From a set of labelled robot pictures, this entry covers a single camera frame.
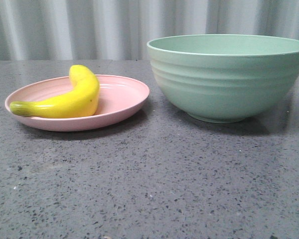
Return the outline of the yellow banana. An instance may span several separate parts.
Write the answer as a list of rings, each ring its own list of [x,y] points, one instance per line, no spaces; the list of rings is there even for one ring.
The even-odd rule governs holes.
[[[67,119],[92,116],[98,107],[100,83],[97,76],[84,65],[69,69],[73,89],[67,93],[38,102],[13,101],[10,111],[22,117]]]

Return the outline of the pink plate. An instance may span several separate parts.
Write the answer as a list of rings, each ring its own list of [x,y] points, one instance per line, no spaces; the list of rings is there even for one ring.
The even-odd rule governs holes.
[[[114,75],[98,75],[99,104],[93,116],[68,119],[46,119],[13,115],[20,123],[37,129],[58,132],[84,131],[121,122],[139,111],[149,96],[149,87],[138,80]],[[72,89],[68,77],[43,80],[22,87],[5,100],[5,107],[13,101],[40,101]]]

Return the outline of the green bowl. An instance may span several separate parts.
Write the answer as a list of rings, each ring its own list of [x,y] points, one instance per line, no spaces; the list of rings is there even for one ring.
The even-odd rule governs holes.
[[[147,43],[154,78],[177,108],[208,122],[238,122],[278,103],[299,76],[299,40],[180,35]]]

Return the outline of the white curtain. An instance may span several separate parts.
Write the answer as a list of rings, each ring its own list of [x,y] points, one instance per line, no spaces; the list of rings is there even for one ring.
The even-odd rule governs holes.
[[[0,60],[142,60],[189,34],[299,40],[299,0],[0,0]]]

